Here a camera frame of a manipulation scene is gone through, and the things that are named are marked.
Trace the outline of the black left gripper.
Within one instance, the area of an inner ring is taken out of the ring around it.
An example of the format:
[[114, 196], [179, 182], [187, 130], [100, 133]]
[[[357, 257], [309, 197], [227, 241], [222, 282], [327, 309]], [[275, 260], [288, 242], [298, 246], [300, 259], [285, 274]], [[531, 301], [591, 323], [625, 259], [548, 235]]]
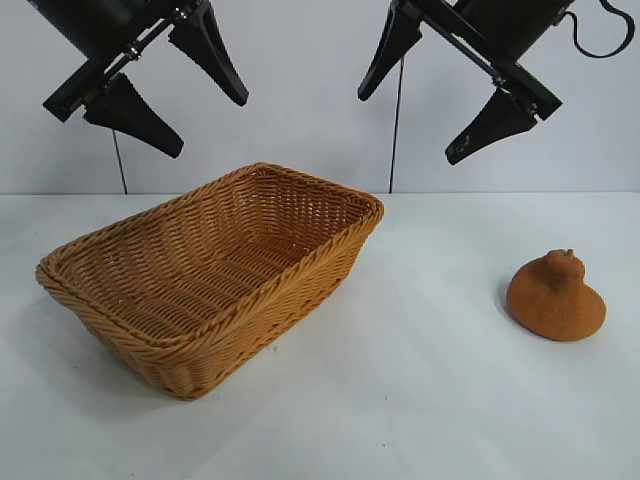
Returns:
[[116, 74], [139, 59], [144, 48], [170, 26], [175, 27], [169, 41], [231, 101], [239, 106], [248, 101], [249, 92], [208, 1], [52, 0], [39, 1], [37, 12], [85, 57], [81, 67], [43, 103], [62, 122], [87, 104], [83, 118], [90, 124], [124, 133], [177, 158], [184, 146], [182, 138], [151, 109], [124, 73]]

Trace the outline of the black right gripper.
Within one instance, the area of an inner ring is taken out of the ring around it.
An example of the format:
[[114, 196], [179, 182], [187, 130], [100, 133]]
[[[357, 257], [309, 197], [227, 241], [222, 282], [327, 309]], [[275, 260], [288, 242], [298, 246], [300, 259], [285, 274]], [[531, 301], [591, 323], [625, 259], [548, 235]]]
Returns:
[[568, 1], [402, 1], [391, 3], [373, 60], [357, 95], [368, 100], [387, 74], [422, 38], [421, 22], [483, 69], [497, 88], [486, 105], [447, 146], [456, 165], [475, 152], [534, 127], [561, 101], [519, 63], [556, 22]]

